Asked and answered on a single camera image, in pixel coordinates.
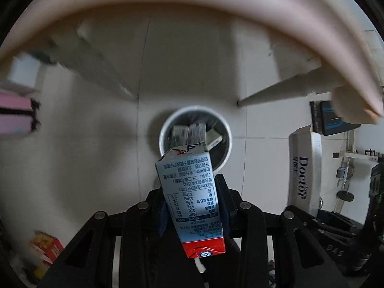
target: pink object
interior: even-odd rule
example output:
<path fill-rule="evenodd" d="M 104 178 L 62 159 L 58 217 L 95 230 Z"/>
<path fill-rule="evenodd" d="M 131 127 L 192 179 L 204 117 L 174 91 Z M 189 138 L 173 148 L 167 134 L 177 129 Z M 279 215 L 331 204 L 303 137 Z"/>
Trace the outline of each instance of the pink object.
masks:
<path fill-rule="evenodd" d="M 28 134 L 36 129 L 36 109 L 33 99 L 0 92 L 0 135 Z"/>
<path fill-rule="evenodd" d="M 0 114 L 0 135 L 30 133 L 32 121 L 31 116 Z"/>
<path fill-rule="evenodd" d="M 0 92 L 0 108 L 32 110 L 31 99 L 12 93 Z"/>

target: red box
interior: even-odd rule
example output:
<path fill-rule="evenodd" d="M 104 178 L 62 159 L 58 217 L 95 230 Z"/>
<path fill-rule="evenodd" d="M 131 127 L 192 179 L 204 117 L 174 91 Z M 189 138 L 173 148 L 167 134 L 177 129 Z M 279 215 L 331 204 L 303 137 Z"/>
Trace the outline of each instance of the red box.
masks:
<path fill-rule="evenodd" d="M 213 238 L 181 243 L 188 258 L 206 258 L 225 253 L 224 238 Z"/>
<path fill-rule="evenodd" d="M 31 240 L 31 247 L 37 256 L 47 262 L 46 266 L 53 264 L 64 250 L 60 240 L 41 231 L 35 232 L 35 237 Z"/>

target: white box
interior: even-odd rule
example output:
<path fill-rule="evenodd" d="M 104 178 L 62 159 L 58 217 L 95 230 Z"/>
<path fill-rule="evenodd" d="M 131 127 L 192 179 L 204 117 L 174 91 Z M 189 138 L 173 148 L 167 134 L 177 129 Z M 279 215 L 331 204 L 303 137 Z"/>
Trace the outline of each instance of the white box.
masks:
<path fill-rule="evenodd" d="M 321 189 L 321 136 L 311 126 L 289 136 L 288 205 L 316 216 Z"/>
<path fill-rule="evenodd" d="M 40 76 L 42 64 L 27 53 L 12 58 L 6 69 L 0 70 L 0 89 L 27 95 L 42 91 L 43 78 Z"/>
<path fill-rule="evenodd" d="M 205 142 L 207 144 L 208 151 L 218 145 L 222 140 L 223 137 L 220 135 L 219 132 L 217 132 L 213 128 L 210 129 L 205 136 Z"/>

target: red carton bottom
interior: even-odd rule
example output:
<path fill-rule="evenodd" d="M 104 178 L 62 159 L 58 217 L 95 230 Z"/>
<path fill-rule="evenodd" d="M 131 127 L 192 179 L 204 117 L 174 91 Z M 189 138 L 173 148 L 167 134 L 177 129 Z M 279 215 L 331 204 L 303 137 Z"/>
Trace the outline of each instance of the red carton bottom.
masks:
<path fill-rule="evenodd" d="M 213 238 L 182 243 L 188 258 L 205 258 L 225 253 L 224 238 Z"/>

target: floor tile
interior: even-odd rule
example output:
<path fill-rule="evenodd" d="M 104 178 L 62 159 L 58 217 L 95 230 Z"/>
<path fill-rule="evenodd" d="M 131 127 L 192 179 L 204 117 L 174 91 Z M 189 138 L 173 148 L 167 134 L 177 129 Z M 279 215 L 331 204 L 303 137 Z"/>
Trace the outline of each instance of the floor tile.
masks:
<path fill-rule="evenodd" d="M 23 205 L 84 224 L 96 211 L 126 211 L 140 201 L 136 138 L 42 138 L 19 164 L 0 168 L 6 192 Z M 27 216 L 35 216 L 34 210 Z"/>
<path fill-rule="evenodd" d="M 161 158 L 158 137 L 140 137 L 138 139 L 138 166 L 141 200 L 147 198 L 148 193 L 160 187 L 155 163 Z"/>
<path fill-rule="evenodd" d="M 286 99 L 254 106 L 247 110 L 247 137 L 288 138 L 312 123 L 306 98 Z"/>
<path fill-rule="evenodd" d="M 137 94 L 149 12 L 113 12 L 88 18 L 77 33 L 101 52 Z"/>
<path fill-rule="evenodd" d="M 231 155 L 218 173 L 224 175 L 228 188 L 237 190 L 241 194 L 243 189 L 246 140 L 245 138 L 234 138 L 232 142 Z"/>
<path fill-rule="evenodd" d="M 343 156 L 332 158 L 332 155 L 334 152 L 345 150 L 345 146 L 346 140 L 321 140 L 321 148 L 323 151 L 321 157 L 321 196 L 337 187 L 338 179 L 336 178 L 336 173 L 337 169 L 341 167 Z"/>
<path fill-rule="evenodd" d="M 11 198 L 12 196 L 7 194 L 8 201 L 1 199 L 1 220 L 12 237 L 15 250 L 22 257 L 28 257 L 30 256 L 28 243 L 34 236 L 33 231 L 40 226 L 40 218 L 28 201 L 19 203 L 17 199 Z"/>
<path fill-rule="evenodd" d="M 58 72 L 49 70 L 43 85 L 41 135 L 136 135 L 137 102 L 123 100 L 66 68 L 56 68 Z"/>
<path fill-rule="evenodd" d="M 45 185 L 47 164 L 43 159 L 42 147 L 38 138 L 24 139 L 20 143 L 13 142 L 12 145 L 12 149 L 6 152 L 1 150 L 0 154 L 0 160 L 5 160 L 5 163 L 0 166 L 2 182 L 0 203 L 3 207 L 4 204 L 11 201 L 23 211 L 25 207 L 29 207 L 25 212 L 28 216 L 36 204 L 47 207 L 51 205 L 52 198 L 50 196 L 47 198 Z"/>
<path fill-rule="evenodd" d="M 280 214 L 287 206 L 288 157 L 287 139 L 247 139 L 243 200 Z"/>
<path fill-rule="evenodd" d="M 39 137 L 31 135 L 12 135 L 0 141 L 0 168 L 4 166 L 19 166 L 29 163 L 31 157 L 40 151 Z"/>
<path fill-rule="evenodd" d="M 239 73 L 246 82 L 246 95 L 250 96 L 278 83 L 280 70 L 265 28 L 240 22 L 238 31 L 242 40 Z M 246 135 L 288 137 L 311 122 L 309 103 L 304 97 L 268 102 L 248 106 Z"/>
<path fill-rule="evenodd" d="M 237 80 L 230 20 L 220 23 L 152 15 L 139 93 L 138 134 L 157 136 L 165 119 L 187 105 L 216 109 L 234 136 L 245 136 L 244 87 Z"/>

